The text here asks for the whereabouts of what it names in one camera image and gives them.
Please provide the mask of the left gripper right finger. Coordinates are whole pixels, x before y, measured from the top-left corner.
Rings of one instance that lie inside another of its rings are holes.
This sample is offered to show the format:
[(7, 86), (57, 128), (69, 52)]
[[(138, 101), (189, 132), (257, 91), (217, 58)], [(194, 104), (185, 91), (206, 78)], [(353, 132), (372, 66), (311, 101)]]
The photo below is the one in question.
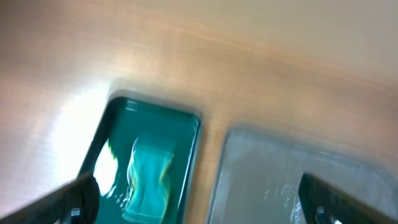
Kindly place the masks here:
[(308, 224), (397, 224), (380, 211), (360, 202), (311, 173), (304, 173), (298, 195)]

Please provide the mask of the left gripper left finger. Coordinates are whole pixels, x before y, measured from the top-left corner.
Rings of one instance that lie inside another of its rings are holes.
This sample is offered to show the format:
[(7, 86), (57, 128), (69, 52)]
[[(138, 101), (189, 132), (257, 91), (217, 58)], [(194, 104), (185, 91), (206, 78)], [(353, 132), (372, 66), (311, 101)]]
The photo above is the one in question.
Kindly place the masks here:
[(100, 189), (92, 174), (85, 174), (24, 208), (1, 218), (1, 223), (94, 223)]

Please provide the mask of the green yellow sponge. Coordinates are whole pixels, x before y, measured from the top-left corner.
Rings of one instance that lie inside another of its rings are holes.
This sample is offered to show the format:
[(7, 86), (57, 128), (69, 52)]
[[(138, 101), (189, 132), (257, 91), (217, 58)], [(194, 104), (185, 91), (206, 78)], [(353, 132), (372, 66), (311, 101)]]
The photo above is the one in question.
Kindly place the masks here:
[(127, 166), (129, 193), (122, 217), (131, 223), (162, 223), (170, 197), (168, 170), (174, 143), (155, 136), (139, 136)]

